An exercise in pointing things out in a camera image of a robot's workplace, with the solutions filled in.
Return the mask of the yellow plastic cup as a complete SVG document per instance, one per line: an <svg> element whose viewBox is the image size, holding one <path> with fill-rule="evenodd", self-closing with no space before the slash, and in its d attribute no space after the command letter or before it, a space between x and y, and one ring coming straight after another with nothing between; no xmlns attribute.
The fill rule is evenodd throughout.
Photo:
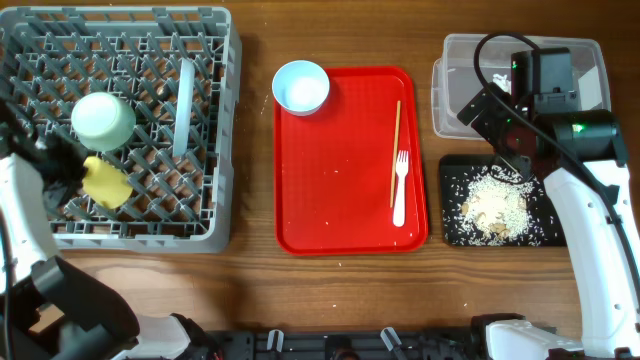
<svg viewBox="0 0 640 360"><path fill-rule="evenodd" d="M130 198L133 187L119 169L95 156L87 157L83 166L86 174L82 180L82 190L97 204L106 209L115 209Z"/></svg>

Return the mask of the green bowl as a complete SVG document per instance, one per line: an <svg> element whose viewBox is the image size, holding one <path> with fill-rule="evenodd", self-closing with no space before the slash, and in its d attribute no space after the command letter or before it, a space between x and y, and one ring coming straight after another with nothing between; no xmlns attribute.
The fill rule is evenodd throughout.
<svg viewBox="0 0 640 360"><path fill-rule="evenodd" d="M71 125L83 146L106 152L127 143L134 132L136 115L123 99L95 92L81 98L73 107Z"/></svg>

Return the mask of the white plastic fork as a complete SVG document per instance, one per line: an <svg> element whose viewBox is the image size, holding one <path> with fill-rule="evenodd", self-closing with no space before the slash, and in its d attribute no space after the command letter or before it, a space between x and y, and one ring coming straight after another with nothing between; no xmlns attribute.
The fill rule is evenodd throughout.
<svg viewBox="0 0 640 360"><path fill-rule="evenodd" d="M405 185L406 185L406 176L408 175L409 170L409 152L402 150L398 153L396 158L396 176L397 176L397 185L396 185L396 194L395 194L395 203L393 210L393 224L396 227L402 227L405 223Z"/></svg>

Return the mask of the wooden chopstick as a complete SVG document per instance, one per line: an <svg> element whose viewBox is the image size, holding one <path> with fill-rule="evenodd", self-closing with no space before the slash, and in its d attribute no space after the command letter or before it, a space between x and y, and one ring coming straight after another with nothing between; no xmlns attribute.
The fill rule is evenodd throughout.
<svg viewBox="0 0 640 360"><path fill-rule="evenodd" d="M396 116L395 116L395 127L394 127L394 144L393 144L393 157L392 157L392 169L391 169L391 190L390 190L390 207L393 207L394 198L395 198L395 185L396 185L396 161L398 154L398 142L399 142L399 128L400 128L400 118L401 118L401 100L398 100L396 103Z"/></svg>

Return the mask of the large light blue plate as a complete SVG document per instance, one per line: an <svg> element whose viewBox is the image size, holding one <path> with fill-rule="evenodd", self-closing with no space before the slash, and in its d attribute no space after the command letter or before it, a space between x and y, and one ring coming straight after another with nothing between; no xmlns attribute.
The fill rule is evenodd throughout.
<svg viewBox="0 0 640 360"><path fill-rule="evenodd" d="M183 59L181 62L175 115L173 144L174 157L183 156L187 151L193 104L194 82L194 64L190 59Z"/></svg>

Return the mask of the small light blue bowl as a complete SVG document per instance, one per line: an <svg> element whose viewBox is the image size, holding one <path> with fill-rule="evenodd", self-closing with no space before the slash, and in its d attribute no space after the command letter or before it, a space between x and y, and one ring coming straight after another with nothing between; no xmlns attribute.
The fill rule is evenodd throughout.
<svg viewBox="0 0 640 360"><path fill-rule="evenodd" d="M294 60L282 65L272 79L275 101L296 116L309 116L325 103L330 92L327 72L308 60Z"/></svg>

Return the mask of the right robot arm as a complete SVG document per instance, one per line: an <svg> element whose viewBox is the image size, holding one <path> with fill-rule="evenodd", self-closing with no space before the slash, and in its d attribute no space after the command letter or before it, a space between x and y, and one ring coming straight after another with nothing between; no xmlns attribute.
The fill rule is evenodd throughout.
<svg viewBox="0 0 640 360"><path fill-rule="evenodd" d="M492 359L636 359L639 356L639 234L630 203L628 152L606 109L578 111L563 92L551 106L514 105L494 83L457 118L524 178L543 183L564 232L582 313L579 345L526 324L484 328Z"/></svg>

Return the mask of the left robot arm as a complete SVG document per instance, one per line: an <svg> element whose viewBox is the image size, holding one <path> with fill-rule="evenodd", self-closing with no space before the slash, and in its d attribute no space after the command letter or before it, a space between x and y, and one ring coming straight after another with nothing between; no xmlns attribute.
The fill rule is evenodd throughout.
<svg viewBox="0 0 640 360"><path fill-rule="evenodd" d="M1 103L1 356L4 359L221 359L193 320L136 315L62 258L47 205L83 190L111 209L131 196L119 169L53 134L38 143Z"/></svg>

